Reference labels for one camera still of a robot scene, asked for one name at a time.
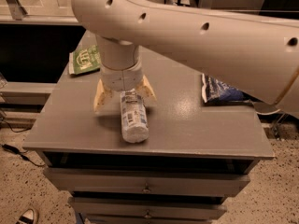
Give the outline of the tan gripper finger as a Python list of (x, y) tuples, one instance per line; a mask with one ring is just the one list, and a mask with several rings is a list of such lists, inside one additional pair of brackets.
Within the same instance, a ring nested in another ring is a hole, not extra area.
[(145, 101), (156, 101), (155, 92), (146, 76), (142, 77), (135, 90)]
[(102, 80), (97, 83), (93, 100), (93, 110), (99, 112), (113, 97), (113, 90), (109, 89)]

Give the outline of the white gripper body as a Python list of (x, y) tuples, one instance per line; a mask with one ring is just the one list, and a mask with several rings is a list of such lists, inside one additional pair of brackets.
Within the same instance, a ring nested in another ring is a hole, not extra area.
[(103, 61), (100, 68), (100, 79), (106, 89), (129, 91), (143, 79), (141, 61), (138, 60), (135, 64)]

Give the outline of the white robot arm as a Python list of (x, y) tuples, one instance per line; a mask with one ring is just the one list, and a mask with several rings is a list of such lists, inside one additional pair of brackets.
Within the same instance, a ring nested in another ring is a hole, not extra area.
[(290, 22), (148, 0), (71, 0), (94, 33), (114, 91), (142, 79), (145, 47), (299, 117), (299, 28)]

